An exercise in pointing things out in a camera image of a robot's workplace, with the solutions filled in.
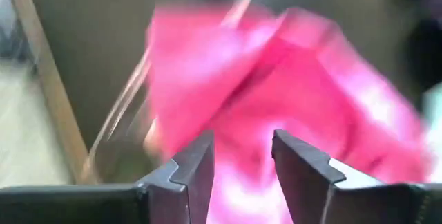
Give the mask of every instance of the pink tie-dye cloth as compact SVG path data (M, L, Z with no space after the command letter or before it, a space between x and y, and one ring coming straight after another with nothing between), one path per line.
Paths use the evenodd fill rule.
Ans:
M207 223L291 223L271 157L274 129L387 183L425 179L419 118L335 23L301 9L231 14L159 7L148 31L164 157L203 129L215 132Z

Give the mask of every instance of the beige floor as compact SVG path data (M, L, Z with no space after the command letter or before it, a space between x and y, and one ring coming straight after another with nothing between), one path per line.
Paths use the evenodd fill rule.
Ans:
M70 182L30 67L0 60L0 187Z

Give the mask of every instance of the wooden frame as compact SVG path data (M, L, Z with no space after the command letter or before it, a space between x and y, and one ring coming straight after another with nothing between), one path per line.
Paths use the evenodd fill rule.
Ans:
M76 183L81 182L81 172L88 152L60 78L53 54L32 0L12 0L16 14L36 57L36 68L47 107L64 148Z

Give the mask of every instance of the dark background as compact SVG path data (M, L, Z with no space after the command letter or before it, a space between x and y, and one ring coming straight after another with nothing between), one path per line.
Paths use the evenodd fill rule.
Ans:
M86 145L144 50L154 2L213 0L34 0ZM414 0L255 0L276 12L300 6L337 21L357 51L415 104L422 88L405 66L420 19Z

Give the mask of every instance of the metal jaw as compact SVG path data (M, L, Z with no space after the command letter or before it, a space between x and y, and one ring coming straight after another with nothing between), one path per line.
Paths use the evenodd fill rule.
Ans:
M0 223L204 224L213 184L213 134L135 184L0 190Z
M383 185L372 179L372 185L339 187L351 180L349 174L332 167L326 153L286 131L275 131L272 155L295 224L442 221L440 185Z

